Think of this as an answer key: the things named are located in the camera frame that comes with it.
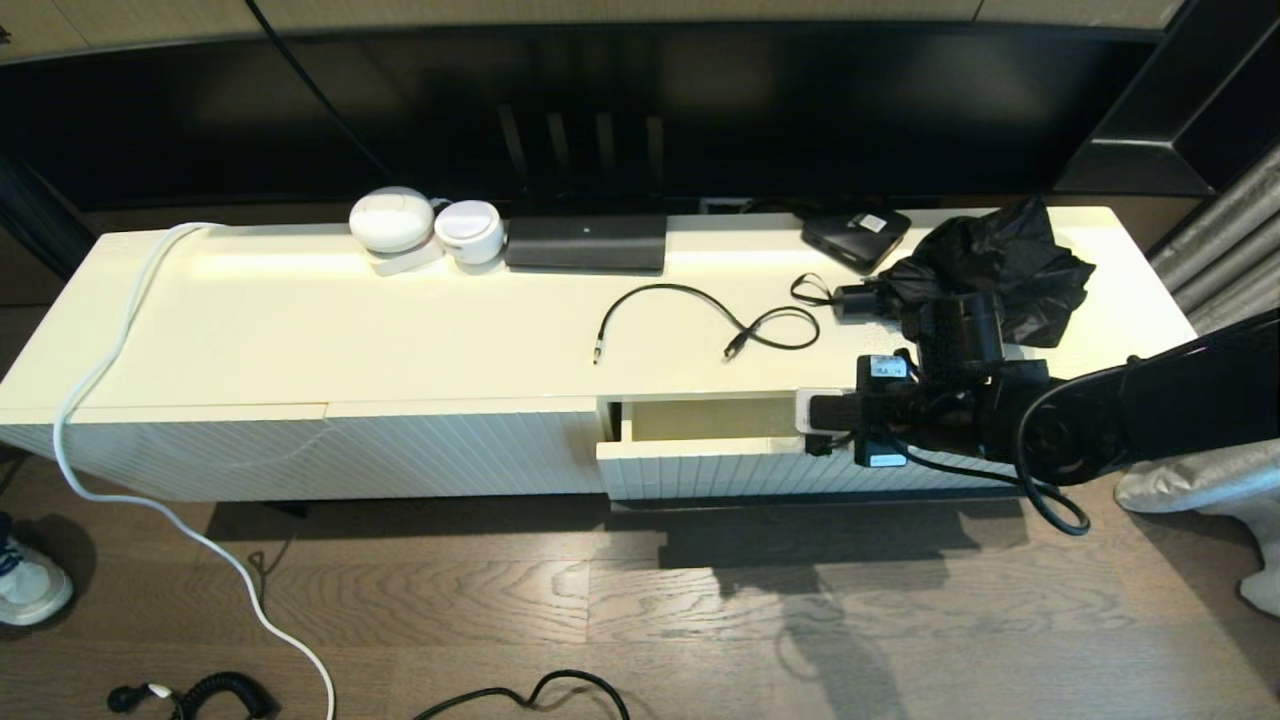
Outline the white fluted drawer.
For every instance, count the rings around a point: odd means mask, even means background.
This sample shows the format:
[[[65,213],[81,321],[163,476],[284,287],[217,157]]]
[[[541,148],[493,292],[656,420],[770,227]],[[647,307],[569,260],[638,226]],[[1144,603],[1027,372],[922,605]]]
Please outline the white fluted drawer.
[[[614,501],[1009,489],[915,462],[864,468],[852,446],[806,454],[791,395],[623,402],[618,419],[616,438],[596,446]]]

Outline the black umbrella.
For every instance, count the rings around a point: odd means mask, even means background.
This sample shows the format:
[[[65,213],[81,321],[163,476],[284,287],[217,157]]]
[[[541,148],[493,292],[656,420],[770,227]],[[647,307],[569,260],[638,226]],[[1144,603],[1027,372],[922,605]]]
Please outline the black umbrella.
[[[1044,200],[1032,196],[983,217],[941,222],[908,256],[859,284],[831,290],[808,273],[790,292],[801,304],[831,307],[840,323],[895,322],[911,342],[929,301],[989,293],[1006,345],[1055,348],[1085,301],[1093,272],[1056,243]]]

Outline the white TV cabinet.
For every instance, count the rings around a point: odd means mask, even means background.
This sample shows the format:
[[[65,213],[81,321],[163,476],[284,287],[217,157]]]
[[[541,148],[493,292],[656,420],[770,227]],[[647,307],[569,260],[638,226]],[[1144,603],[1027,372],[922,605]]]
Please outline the white TV cabinet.
[[[1196,337],[1107,208],[1050,210],[1094,264],[1059,347],[1010,348],[1073,378]],[[52,459],[64,398],[114,347],[164,231],[104,236],[0,382],[0,441]],[[856,359],[906,347],[896,327],[814,313],[801,351],[750,343],[701,290],[750,320],[806,273],[858,277],[785,214],[672,217],[662,278],[465,272],[451,259],[375,275],[343,225],[197,231],[163,259],[119,359],[64,430],[81,473],[170,502],[607,493],[596,446],[623,402],[795,398],[851,388]]]

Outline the black box with white label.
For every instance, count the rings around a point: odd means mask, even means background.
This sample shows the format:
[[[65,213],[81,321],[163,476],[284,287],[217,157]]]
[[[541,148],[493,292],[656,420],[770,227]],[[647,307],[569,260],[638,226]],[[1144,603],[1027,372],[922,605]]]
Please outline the black box with white label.
[[[860,206],[804,217],[800,237],[838,264],[870,274],[902,242],[911,225],[902,213]]]

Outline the black television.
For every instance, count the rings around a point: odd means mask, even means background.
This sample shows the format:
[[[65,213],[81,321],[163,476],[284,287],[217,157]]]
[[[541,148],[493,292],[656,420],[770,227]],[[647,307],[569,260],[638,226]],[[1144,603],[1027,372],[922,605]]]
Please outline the black television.
[[[0,65],[0,147],[78,209],[1048,188],[1153,31],[960,23],[289,33]]]

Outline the black router with antennas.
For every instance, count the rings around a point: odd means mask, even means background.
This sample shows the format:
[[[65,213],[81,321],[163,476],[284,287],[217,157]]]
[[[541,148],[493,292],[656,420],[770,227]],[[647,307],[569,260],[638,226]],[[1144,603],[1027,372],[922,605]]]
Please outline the black router with antennas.
[[[659,275],[669,209],[654,117],[503,104],[515,187],[498,206],[517,272]]]

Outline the grey curtain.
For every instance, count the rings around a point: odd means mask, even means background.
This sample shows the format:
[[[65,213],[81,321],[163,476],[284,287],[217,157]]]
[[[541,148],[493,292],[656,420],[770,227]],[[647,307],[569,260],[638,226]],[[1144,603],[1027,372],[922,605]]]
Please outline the grey curtain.
[[[1280,309],[1280,140],[1199,210],[1151,261],[1197,331]],[[1254,537],[1262,568],[1244,601],[1280,619],[1280,439],[1139,462],[1115,488],[1128,511],[1234,518]]]

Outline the black shelf unit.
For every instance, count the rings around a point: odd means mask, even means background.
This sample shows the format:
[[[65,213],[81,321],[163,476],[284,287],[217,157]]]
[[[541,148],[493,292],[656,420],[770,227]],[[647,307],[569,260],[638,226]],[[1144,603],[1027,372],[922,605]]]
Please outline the black shelf unit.
[[[0,228],[70,279],[97,238],[22,159],[0,150]]]
[[[1271,60],[1280,0],[1184,0],[1149,59],[1066,163],[1056,193],[1203,199],[1280,137],[1280,101],[1240,129],[1228,108]]]

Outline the small white round device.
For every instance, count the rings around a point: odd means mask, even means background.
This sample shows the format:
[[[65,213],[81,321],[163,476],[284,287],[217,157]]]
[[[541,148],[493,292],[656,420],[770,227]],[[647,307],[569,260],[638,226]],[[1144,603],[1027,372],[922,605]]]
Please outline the small white round device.
[[[443,208],[435,217],[434,234],[458,264],[468,266],[495,261],[506,246],[506,224],[498,209],[476,200]]]

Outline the white flat device base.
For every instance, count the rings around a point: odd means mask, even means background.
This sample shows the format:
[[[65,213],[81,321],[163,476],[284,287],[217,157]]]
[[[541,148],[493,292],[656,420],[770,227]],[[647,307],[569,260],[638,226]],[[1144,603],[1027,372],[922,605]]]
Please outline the white flat device base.
[[[365,256],[376,275],[390,277],[435,263],[445,256],[445,250],[435,240],[429,240],[397,252],[365,249]]]

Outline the large white dome device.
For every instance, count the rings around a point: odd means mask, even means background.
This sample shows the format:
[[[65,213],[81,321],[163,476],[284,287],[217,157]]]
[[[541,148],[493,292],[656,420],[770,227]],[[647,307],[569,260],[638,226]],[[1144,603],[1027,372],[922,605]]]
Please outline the large white dome device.
[[[390,186],[362,196],[349,210],[348,227],[367,251],[398,254],[428,241],[435,215],[419,191]]]

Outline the white sneaker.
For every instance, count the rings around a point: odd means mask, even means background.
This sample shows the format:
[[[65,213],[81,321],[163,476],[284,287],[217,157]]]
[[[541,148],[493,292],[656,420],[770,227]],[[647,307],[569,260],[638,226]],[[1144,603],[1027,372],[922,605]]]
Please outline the white sneaker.
[[[13,520],[0,512],[0,625],[33,626],[60,612],[74,594],[67,571],[20,543]]]

